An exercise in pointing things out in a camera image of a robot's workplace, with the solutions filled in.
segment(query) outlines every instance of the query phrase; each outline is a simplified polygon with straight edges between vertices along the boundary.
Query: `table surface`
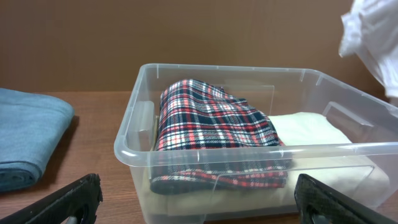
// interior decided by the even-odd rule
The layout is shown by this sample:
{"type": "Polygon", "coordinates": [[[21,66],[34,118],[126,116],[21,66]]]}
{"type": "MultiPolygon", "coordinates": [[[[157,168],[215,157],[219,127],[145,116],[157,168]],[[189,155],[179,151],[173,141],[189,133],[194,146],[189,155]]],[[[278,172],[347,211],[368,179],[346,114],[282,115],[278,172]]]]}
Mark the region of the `table surface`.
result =
{"type": "MultiPolygon", "coordinates": [[[[25,190],[0,194],[0,218],[61,189],[89,173],[101,177],[104,202],[98,207],[96,223],[145,223],[127,166],[114,156],[113,142],[119,130],[130,91],[53,92],[69,102],[75,117],[54,151],[43,178],[25,190]]],[[[398,220],[398,193],[378,209],[398,220]]],[[[207,222],[222,223],[299,223],[298,215],[245,218],[207,222]]]]}

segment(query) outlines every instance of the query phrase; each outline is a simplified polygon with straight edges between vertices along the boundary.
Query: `folded plaid cloth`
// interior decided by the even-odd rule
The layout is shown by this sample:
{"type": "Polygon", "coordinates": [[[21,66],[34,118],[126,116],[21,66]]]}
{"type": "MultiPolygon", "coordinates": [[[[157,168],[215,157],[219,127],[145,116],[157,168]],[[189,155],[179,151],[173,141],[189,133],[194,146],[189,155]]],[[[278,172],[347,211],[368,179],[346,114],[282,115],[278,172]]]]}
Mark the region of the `folded plaid cloth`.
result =
{"type": "MultiPolygon", "coordinates": [[[[182,80],[160,96],[156,151],[281,145],[283,142],[263,112],[223,89],[198,80],[182,80]]],[[[150,188],[168,195],[213,189],[216,182],[217,189],[285,185],[287,173],[282,170],[290,167],[291,160],[270,157],[266,161],[244,161],[247,155],[241,151],[231,153],[236,153],[237,160],[243,162],[152,167],[150,188]]]]}

